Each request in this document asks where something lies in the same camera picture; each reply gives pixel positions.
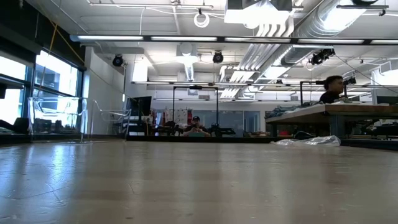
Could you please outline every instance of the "white ceiling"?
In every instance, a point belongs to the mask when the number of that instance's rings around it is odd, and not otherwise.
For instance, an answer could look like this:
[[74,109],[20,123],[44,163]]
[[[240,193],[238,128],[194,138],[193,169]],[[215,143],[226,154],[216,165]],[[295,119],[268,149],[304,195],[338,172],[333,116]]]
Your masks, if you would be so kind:
[[[102,0],[102,3],[111,3],[112,0]],[[120,9],[116,7],[94,7],[89,6],[86,0],[27,0],[38,10],[48,14],[54,21],[71,34],[139,34],[142,9]],[[170,4],[170,0],[113,0],[115,3],[134,4]],[[182,4],[201,5],[203,0],[181,0]],[[295,16],[295,22],[308,13],[320,0],[304,0],[304,11]],[[225,0],[206,0],[206,4],[215,7],[214,13],[223,13]],[[398,1],[387,0],[390,5],[388,13],[398,14]],[[56,5],[70,16],[63,13]],[[193,12],[193,10],[178,10],[178,12]],[[252,35],[253,30],[245,28],[241,24],[225,24],[222,19],[211,17],[208,27],[201,29],[193,23],[194,15],[178,15],[181,35],[223,35],[223,36],[245,36]],[[362,16],[351,27],[344,30],[339,37],[380,37],[396,38],[398,35],[398,17],[391,16]],[[142,17],[142,34],[170,34],[177,35],[177,28],[172,14],[163,14],[146,9]],[[108,42],[103,47],[137,47],[137,43]],[[140,43],[145,48],[149,57],[155,63],[160,72],[158,75],[177,75],[183,72],[183,65],[179,63],[165,63],[173,60],[177,44],[173,43]],[[212,54],[215,50],[222,50],[225,63],[239,62],[248,48],[247,44],[198,44],[198,51],[202,54],[202,62],[194,65],[195,71],[218,73],[221,65],[213,65]],[[398,57],[398,47],[336,47],[336,54],[343,57],[353,67],[360,67],[358,57],[372,57],[364,60],[374,62],[376,58]],[[341,60],[331,58],[324,66],[314,69],[312,72],[306,68],[293,68],[287,73],[293,78],[325,78],[329,75],[341,75],[352,70]]]

